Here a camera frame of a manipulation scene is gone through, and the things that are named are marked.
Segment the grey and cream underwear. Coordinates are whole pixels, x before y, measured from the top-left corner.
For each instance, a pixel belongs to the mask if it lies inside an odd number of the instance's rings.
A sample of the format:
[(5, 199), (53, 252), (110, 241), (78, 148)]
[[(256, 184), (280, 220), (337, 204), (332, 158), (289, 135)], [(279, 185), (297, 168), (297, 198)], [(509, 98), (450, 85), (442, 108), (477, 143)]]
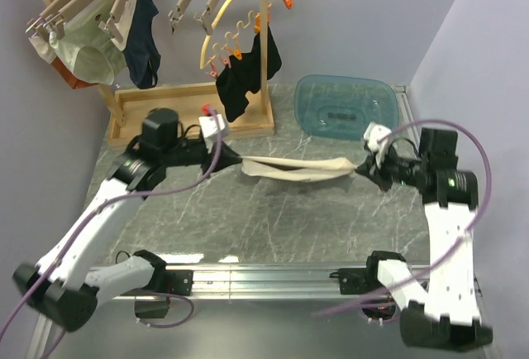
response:
[(355, 173), (356, 165), (345, 157), (329, 160), (295, 160), (263, 156), (243, 156), (241, 171), (252, 177), (315, 183)]

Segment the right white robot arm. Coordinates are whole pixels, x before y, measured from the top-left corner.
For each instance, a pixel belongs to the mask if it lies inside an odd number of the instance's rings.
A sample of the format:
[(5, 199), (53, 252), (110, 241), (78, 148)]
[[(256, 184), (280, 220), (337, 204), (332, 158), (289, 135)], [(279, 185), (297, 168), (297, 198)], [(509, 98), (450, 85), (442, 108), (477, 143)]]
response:
[(398, 155), (390, 129), (371, 122), (363, 135), (368, 155), (357, 167), (383, 191), (400, 183), (417, 189), (427, 218), (429, 281), (422, 287), (403, 255), (373, 251), (365, 285), (388, 290), (400, 310), (400, 335), (408, 347), (469, 352), (489, 345), (493, 330), (483, 325), (474, 288), (474, 242), (469, 225), (479, 210), (474, 173), (458, 170), (458, 134), (425, 128), (415, 158)]

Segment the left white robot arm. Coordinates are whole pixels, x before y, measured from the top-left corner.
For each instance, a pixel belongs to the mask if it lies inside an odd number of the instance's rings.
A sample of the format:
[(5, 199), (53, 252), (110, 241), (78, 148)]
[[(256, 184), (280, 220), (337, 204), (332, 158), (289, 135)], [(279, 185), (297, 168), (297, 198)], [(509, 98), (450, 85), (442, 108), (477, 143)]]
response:
[(133, 290), (166, 296), (174, 287), (166, 262), (140, 250), (114, 266), (92, 267), (111, 237), (126, 226), (141, 205), (166, 193), (157, 187), (170, 168), (198, 165), (203, 182), (229, 166), (231, 150), (223, 139), (226, 117), (203, 106), (196, 138), (188, 137), (179, 115), (156, 108), (142, 122), (141, 132), (112, 163), (93, 201), (63, 238), (35, 265), (17, 267), (13, 280), (28, 304), (66, 332), (79, 330), (96, 309)]

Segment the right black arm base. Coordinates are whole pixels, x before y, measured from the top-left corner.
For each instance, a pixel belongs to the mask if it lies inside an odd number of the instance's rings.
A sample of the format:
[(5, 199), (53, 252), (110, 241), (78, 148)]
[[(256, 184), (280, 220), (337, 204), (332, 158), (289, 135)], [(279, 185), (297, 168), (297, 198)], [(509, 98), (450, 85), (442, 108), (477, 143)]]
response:
[[(332, 271), (329, 277), (338, 281), (341, 295), (368, 294), (382, 287), (378, 281), (368, 275), (368, 271), (363, 267), (339, 268)], [(367, 300), (360, 306), (360, 313), (369, 323), (378, 322), (384, 325), (398, 317), (398, 307), (392, 302), (393, 297), (390, 294), (386, 294), (383, 298)]]

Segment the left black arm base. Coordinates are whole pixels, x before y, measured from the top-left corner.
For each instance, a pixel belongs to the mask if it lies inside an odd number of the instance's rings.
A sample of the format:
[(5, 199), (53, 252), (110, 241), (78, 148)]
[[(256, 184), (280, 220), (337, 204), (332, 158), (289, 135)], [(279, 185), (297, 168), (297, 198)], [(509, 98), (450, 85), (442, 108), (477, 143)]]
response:
[(182, 302), (188, 306), (182, 321), (188, 320), (195, 310), (194, 303), (188, 298), (192, 287), (192, 270), (161, 271), (147, 286), (140, 288), (141, 294), (134, 302), (135, 316), (143, 323), (165, 319), (171, 309), (183, 309), (179, 304)]

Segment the black underwear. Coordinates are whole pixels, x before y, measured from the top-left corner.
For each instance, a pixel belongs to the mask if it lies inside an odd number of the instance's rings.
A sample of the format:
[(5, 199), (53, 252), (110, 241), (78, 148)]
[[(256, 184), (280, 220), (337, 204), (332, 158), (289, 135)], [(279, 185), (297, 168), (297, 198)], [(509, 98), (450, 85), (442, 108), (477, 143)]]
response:
[(218, 75), (216, 88), (227, 121), (234, 122), (249, 105), (246, 94), (258, 93), (261, 89), (260, 34), (254, 36), (250, 52), (243, 53), (240, 60), (234, 55), (229, 59), (231, 65)]

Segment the navy blue underwear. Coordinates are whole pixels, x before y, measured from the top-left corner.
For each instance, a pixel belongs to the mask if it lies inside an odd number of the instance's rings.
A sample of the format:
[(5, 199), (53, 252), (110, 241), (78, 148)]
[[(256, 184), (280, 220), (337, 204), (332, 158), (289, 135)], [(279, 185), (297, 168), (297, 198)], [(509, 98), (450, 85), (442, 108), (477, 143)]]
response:
[(158, 14), (153, 0), (136, 0), (123, 54), (130, 80), (138, 89), (152, 89), (158, 83), (161, 55), (152, 33), (152, 22)]

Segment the orange underwear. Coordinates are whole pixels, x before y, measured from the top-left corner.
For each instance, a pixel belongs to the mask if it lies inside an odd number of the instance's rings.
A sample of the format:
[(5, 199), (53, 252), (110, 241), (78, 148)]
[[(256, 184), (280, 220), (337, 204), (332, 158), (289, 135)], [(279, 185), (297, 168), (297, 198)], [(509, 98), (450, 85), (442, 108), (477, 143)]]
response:
[(97, 86), (97, 84), (91, 84), (76, 78), (58, 57), (55, 57), (50, 65), (55, 69), (55, 71), (65, 81), (65, 83), (70, 86), (71, 89), (85, 89), (88, 87)]

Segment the light green underwear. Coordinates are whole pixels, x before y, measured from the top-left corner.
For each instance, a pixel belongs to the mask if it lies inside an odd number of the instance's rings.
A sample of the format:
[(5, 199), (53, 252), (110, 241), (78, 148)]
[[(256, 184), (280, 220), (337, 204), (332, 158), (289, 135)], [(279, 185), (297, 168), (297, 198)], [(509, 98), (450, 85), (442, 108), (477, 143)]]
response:
[(69, 71), (89, 84), (111, 85), (126, 68), (123, 53), (111, 37), (99, 28), (109, 18), (115, 0), (94, 0), (64, 24), (64, 36), (52, 31), (50, 47)]

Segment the wooden drying rack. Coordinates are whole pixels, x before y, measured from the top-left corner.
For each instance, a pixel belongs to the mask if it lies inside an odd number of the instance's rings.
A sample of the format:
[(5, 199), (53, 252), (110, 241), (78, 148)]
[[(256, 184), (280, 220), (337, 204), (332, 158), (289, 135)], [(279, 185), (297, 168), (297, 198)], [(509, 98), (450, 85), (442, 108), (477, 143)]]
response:
[[(54, 0), (42, 0), (46, 6)], [(261, 55), (261, 90), (250, 100), (245, 114), (231, 124), (233, 139), (272, 136), (274, 116), (269, 100), (267, 84), (267, 55)], [(219, 106), (215, 84), (161, 85), (158, 88), (118, 89), (98, 85), (97, 90), (111, 113), (108, 124), (107, 143), (121, 149), (130, 138), (140, 132), (141, 120), (155, 107), (168, 107), (179, 113), (185, 126), (198, 121), (202, 115), (200, 107), (206, 103)]]

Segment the blue plastic basin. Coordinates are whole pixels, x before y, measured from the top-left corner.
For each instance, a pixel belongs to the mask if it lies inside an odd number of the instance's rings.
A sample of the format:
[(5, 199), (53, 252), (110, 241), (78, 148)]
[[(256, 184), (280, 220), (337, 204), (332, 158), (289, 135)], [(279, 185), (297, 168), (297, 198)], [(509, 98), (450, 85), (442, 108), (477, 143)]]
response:
[(311, 74), (294, 93), (294, 115), (311, 136), (361, 141), (371, 122), (393, 130), (400, 125), (395, 91), (386, 83), (335, 75)]

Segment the aluminium mounting rail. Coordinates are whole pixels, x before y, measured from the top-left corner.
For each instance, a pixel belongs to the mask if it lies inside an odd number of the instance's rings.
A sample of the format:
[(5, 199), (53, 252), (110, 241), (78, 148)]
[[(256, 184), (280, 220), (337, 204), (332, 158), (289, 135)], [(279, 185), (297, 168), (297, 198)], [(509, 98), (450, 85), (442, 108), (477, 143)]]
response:
[[(410, 268), (412, 276), (426, 288), (429, 270), (423, 266)], [(339, 268), (330, 266), (167, 264), (166, 269), (193, 271), (193, 287), (188, 297), (192, 302), (195, 299), (288, 300), (343, 297), (348, 299), (350, 308), (360, 308), (367, 300), (383, 298), (389, 294), (382, 286), (368, 294), (341, 295), (338, 281), (329, 277), (332, 271)], [(139, 294), (140, 290), (133, 290), (113, 299), (137, 297)]]

